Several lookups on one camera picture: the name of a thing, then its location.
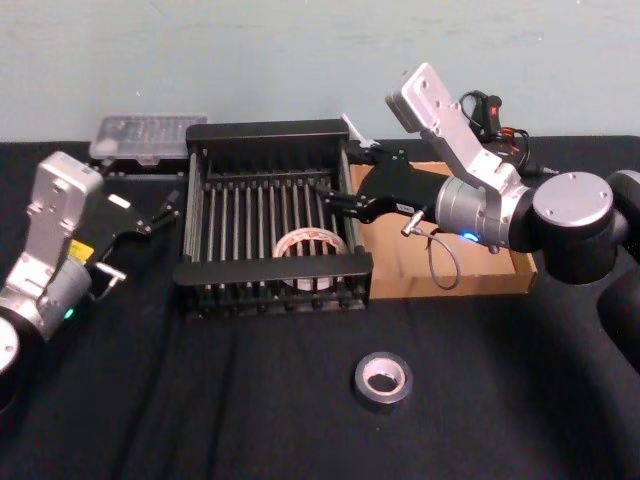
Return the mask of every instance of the black table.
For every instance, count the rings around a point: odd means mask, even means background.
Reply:
[[[537,138],[534,159],[640,169],[635,137]],[[0,145],[0,276],[22,248],[37,162],[85,143]],[[175,181],[112,179],[152,213]],[[640,376],[603,332],[598,294],[632,267],[528,296],[373,302],[368,311],[187,323],[172,302],[178,229],[122,252],[130,273],[48,345],[0,432],[0,478],[621,478],[640,474]],[[365,354],[408,361],[383,417],[353,399]]]

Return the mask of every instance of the duct tape roll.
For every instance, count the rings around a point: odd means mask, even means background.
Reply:
[[[299,243],[303,242],[322,242],[330,245],[336,250],[336,254],[344,255],[349,250],[344,240],[329,230],[323,230],[322,228],[299,228],[293,230],[284,235],[278,243],[276,243],[273,249],[273,257],[284,257],[288,255],[289,249]],[[331,286],[330,278],[318,278],[317,289],[326,290]],[[298,290],[311,291],[313,290],[313,279],[301,278],[299,280],[285,280],[285,283],[291,287],[296,287]]]
[[[356,397],[375,413],[389,414],[396,410],[412,388],[413,375],[409,365],[393,353],[371,353],[356,367]]]

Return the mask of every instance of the tape roll in rack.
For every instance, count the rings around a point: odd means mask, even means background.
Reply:
[[[344,255],[348,252],[347,245],[340,236],[329,230],[322,228],[299,228],[284,235],[273,249],[273,257],[284,257],[288,255],[289,249],[299,243],[321,242],[333,247],[337,255]],[[301,278],[297,280],[285,280],[285,283],[298,290],[312,291],[314,288],[312,278]],[[326,290],[331,286],[330,278],[318,278],[317,290]]]

